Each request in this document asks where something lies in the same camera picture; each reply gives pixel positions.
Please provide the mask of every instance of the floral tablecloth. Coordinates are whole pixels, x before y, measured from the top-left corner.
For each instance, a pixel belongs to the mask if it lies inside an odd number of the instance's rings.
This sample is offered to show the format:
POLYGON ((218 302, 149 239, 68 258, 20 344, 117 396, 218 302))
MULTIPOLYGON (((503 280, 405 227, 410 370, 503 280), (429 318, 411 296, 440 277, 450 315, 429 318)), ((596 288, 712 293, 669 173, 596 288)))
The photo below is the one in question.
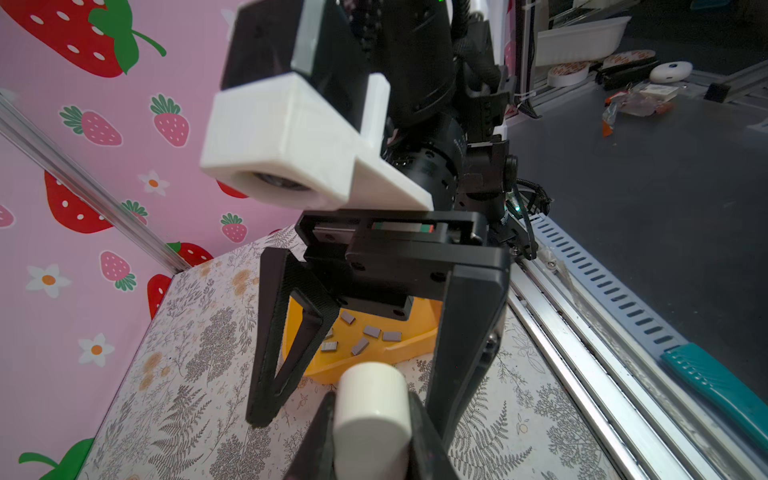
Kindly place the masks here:
MULTIPOLYGON (((79 480, 280 479, 325 393, 303 379, 265 429, 244 419, 256 348, 259 258, 304 245, 286 228, 175 276, 79 480)), ((396 367, 425 398, 432 354, 396 367)), ((502 349, 455 434, 463 478, 615 480, 528 334, 508 312, 502 349)))

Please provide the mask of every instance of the strawberry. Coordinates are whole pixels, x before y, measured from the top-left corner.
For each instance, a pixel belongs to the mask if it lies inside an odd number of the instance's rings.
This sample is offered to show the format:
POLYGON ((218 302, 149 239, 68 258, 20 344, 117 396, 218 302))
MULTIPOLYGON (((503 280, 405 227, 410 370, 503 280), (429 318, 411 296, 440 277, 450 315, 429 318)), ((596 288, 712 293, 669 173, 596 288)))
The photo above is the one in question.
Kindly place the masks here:
POLYGON ((83 113, 72 105, 58 112, 64 118, 64 125, 70 127, 77 135, 85 133, 85 137, 96 145, 117 147, 123 143, 123 137, 108 121, 94 111, 83 113))
POLYGON ((16 221, 11 211, 0 205, 0 228, 8 228, 16 221))
POLYGON ((99 257, 101 274, 105 279, 114 282, 114 288, 126 291, 136 286, 136 277, 131 273, 131 266, 116 253, 104 251, 99 257))
POLYGON ((125 201, 125 202, 123 202, 121 205, 123 206, 123 208, 124 208, 125 210, 128 210, 129 212, 131 212, 131 213, 132 213, 132 214, 133 214, 133 215, 134 215, 134 216, 135 216, 137 219, 141 220, 141 222, 142 222, 144 225, 146 225, 146 224, 147 224, 147 219, 146 219, 146 218, 144 218, 144 217, 146 217, 146 216, 147 216, 147 215, 149 215, 149 214, 148 214, 148 213, 147 213, 147 211, 144 209, 144 207, 142 207, 141 205, 139 205, 139 203, 138 203, 138 202, 132 202, 132 201, 130 201, 130 200, 126 200, 126 201, 125 201))
POLYGON ((248 233, 248 227, 243 225, 243 219, 237 215, 226 214, 221 217, 222 233, 234 243, 240 243, 245 240, 245 235, 248 233))
POLYGON ((208 260, 214 258, 214 256, 208 253, 203 247, 199 247, 194 243, 176 242, 167 243, 167 245, 191 266, 206 263, 208 260))
POLYGON ((155 40, 133 29, 127 0, 0 0, 0 7, 59 55, 100 77, 127 74, 136 64, 134 36, 166 55, 155 40))
POLYGON ((53 218, 68 229, 95 233, 112 228, 111 223, 48 172, 45 172, 45 193, 53 218))
POLYGON ((190 134, 190 124, 186 118, 179 115, 181 107, 174 103, 174 99, 159 94, 152 97, 149 109, 155 114, 154 126, 160 135, 174 147, 183 147, 190 134))
POLYGON ((246 194, 242 194, 239 191, 235 190, 234 188, 230 187, 229 185, 222 184, 218 180, 216 180, 216 183, 219 184, 219 188, 221 191, 223 191, 225 194, 229 195, 230 197, 235 198, 248 198, 246 194))
POLYGON ((157 309, 163 303, 163 298, 165 298, 165 293, 169 287, 170 278, 162 273, 158 273, 147 282, 147 301, 149 302, 149 317, 151 319, 154 319, 157 314, 157 309))

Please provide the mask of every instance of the yellow tray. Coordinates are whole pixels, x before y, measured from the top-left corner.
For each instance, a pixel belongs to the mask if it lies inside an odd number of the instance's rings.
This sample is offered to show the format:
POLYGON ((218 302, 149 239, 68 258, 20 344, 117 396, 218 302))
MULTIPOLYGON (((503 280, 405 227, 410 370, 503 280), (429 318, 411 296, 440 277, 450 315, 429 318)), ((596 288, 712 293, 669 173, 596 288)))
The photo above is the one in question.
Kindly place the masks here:
MULTIPOLYGON (((414 299, 410 318, 401 320, 388 319, 368 313, 349 311, 355 321, 347 325, 341 319, 333 324, 333 336, 325 342, 338 342, 335 352, 315 353, 310 365, 306 367, 304 376, 318 383, 336 383, 350 366, 361 362, 384 362, 390 365, 412 359, 435 350, 437 326, 440 321, 442 302, 414 299), (363 335, 362 329, 371 325, 382 330, 378 339, 363 335), (385 342, 383 332, 397 331, 402 333, 402 342, 385 342), (369 341, 369 345, 358 356, 352 354, 354 347, 361 337, 369 341)), ((288 306, 288 318, 283 332, 283 360, 288 356, 296 332, 302 319, 302 308, 293 298, 288 306)))

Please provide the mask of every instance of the strawberry wallpaper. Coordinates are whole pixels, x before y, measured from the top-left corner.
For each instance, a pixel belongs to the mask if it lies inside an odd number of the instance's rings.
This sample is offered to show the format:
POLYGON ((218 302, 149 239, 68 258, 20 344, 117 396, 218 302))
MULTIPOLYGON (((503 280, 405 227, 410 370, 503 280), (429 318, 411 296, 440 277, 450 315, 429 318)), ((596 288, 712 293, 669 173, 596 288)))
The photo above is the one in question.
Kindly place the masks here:
POLYGON ((239 3, 0 0, 0 91, 182 257, 299 216, 197 166, 239 3))
POLYGON ((2 136, 0 252, 0 477, 74 478, 170 272, 2 136))

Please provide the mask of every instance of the white tube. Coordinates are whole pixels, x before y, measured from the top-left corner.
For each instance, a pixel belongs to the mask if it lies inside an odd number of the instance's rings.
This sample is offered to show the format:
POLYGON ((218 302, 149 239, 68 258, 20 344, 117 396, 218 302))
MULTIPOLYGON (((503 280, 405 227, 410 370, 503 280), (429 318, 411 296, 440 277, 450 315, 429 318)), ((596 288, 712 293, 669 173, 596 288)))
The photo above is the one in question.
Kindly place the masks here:
POLYGON ((411 415, 406 378, 386 363, 365 362, 341 376, 333 414, 338 480, 403 480, 411 415))

